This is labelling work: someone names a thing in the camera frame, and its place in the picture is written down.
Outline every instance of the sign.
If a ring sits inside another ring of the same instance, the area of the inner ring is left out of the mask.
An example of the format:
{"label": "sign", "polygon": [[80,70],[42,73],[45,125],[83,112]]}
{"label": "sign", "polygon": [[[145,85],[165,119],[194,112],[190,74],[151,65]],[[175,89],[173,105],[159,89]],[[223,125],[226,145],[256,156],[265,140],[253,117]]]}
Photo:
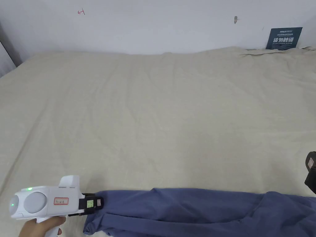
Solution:
{"label": "sign", "polygon": [[303,27],[271,29],[266,49],[287,50],[295,48],[302,28]]}

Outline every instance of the beige bed sheet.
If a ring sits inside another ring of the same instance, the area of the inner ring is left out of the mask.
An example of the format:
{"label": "beige bed sheet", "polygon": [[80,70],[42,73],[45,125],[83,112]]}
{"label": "beige bed sheet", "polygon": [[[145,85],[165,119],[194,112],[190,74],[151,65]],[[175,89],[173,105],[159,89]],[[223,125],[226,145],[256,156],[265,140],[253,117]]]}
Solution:
{"label": "beige bed sheet", "polygon": [[[1,236],[23,224],[9,217],[16,191],[69,174],[80,175],[82,192],[311,196],[315,102],[313,50],[37,55],[0,80]],[[63,236],[83,235],[84,220],[68,218]]]}

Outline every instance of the finger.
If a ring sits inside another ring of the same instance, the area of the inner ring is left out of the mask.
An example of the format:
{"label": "finger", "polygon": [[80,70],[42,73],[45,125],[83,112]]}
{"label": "finger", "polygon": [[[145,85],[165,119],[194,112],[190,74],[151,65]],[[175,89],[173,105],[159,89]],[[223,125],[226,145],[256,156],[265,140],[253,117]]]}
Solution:
{"label": "finger", "polygon": [[38,224],[41,226],[41,228],[43,228],[43,230],[48,231],[56,226],[64,224],[65,221],[66,217],[64,216],[54,216]]}

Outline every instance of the blue cloth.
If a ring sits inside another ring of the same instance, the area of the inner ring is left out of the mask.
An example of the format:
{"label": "blue cloth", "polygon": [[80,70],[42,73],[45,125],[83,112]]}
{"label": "blue cloth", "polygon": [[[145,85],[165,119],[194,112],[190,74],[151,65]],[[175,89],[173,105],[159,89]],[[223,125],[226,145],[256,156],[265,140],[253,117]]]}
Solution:
{"label": "blue cloth", "polygon": [[114,237],[316,236],[316,198],[204,189],[101,191],[83,232]]}

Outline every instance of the sticker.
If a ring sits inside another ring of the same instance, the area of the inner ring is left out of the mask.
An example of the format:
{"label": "sticker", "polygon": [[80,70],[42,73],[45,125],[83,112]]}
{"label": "sticker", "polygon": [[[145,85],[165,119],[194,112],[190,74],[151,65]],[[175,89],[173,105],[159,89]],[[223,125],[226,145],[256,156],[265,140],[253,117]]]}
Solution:
{"label": "sticker", "polygon": [[307,165],[310,169],[312,168],[313,164],[314,164],[314,161],[312,160],[312,158],[309,158],[309,162],[307,163]]}
{"label": "sticker", "polygon": [[93,200],[88,200],[87,201],[87,208],[93,207]]}
{"label": "sticker", "polygon": [[68,205],[69,198],[67,197],[55,197],[54,205]]}
{"label": "sticker", "polygon": [[287,50],[295,48],[302,28],[303,27],[271,29],[266,49]]}

